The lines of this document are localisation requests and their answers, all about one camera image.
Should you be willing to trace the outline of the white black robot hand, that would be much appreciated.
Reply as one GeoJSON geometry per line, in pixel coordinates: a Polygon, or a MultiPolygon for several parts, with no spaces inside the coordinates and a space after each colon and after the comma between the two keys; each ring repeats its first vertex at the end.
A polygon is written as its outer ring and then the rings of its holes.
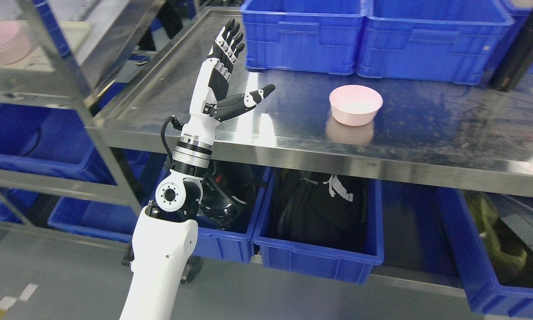
{"type": "Polygon", "coordinates": [[[190,118],[183,126],[182,137],[212,146],[215,129],[221,122],[251,111],[275,91],[275,85],[269,84],[255,91],[227,95],[234,67],[245,47],[240,27],[231,18],[216,35],[198,72],[190,101],[190,118]]]}

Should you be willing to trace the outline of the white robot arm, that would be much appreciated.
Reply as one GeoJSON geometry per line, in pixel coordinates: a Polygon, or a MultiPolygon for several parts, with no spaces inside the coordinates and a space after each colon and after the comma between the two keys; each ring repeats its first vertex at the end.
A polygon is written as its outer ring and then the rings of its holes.
{"type": "Polygon", "coordinates": [[[171,155],[169,176],[141,209],[131,241],[133,276],[121,320],[171,318],[185,265],[197,245],[198,223],[190,216],[169,221],[162,214],[197,213],[214,141],[213,130],[183,130],[171,155]]]}

